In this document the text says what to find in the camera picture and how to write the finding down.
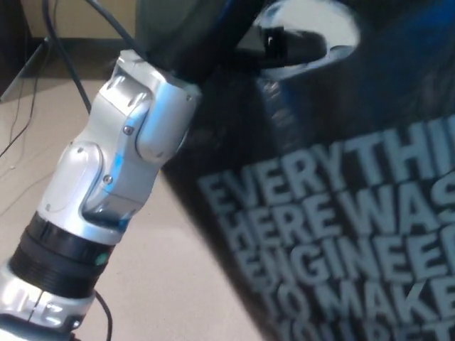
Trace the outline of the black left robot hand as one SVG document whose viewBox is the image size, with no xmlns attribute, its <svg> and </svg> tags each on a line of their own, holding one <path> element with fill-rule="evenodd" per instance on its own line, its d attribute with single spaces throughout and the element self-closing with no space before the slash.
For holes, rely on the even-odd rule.
<svg viewBox="0 0 455 341">
<path fill-rule="evenodd" d="M 311 31 L 255 23 L 271 1 L 138 1 L 136 39 L 152 65 L 194 84 L 217 67 L 257 72 L 310 63 L 327 53 Z"/>
</svg>

